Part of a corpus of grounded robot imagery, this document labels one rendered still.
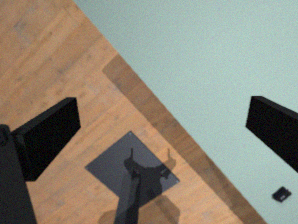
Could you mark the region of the black nine-volt battery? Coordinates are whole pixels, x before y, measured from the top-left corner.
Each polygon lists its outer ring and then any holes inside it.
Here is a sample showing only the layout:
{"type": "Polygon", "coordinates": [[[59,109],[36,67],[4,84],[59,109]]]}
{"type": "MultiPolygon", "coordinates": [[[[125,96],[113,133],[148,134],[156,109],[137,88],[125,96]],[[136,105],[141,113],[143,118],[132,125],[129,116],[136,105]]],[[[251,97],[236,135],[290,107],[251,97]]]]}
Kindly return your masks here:
{"type": "Polygon", "coordinates": [[[283,186],[281,188],[279,188],[274,194],[272,194],[274,199],[280,203],[282,203],[290,195],[292,195],[291,191],[283,186]]]}

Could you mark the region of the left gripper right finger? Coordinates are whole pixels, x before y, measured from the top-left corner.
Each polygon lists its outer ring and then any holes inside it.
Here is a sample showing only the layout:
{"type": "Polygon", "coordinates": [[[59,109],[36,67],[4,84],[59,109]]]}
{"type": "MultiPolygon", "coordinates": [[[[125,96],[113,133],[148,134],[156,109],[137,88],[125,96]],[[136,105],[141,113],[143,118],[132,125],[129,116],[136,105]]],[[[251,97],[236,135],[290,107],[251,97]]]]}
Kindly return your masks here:
{"type": "Polygon", "coordinates": [[[298,173],[298,113],[263,96],[251,96],[245,126],[298,173]]]}

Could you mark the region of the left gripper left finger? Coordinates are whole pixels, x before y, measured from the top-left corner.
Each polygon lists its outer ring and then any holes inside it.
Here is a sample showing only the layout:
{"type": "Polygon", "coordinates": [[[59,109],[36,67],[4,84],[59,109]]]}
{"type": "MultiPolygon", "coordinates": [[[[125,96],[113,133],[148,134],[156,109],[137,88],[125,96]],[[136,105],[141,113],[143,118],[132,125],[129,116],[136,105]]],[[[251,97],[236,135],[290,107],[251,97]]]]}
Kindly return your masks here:
{"type": "Polygon", "coordinates": [[[37,224],[25,181],[36,181],[80,128],[76,97],[12,132],[0,124],[0,224],[37,224]]]}

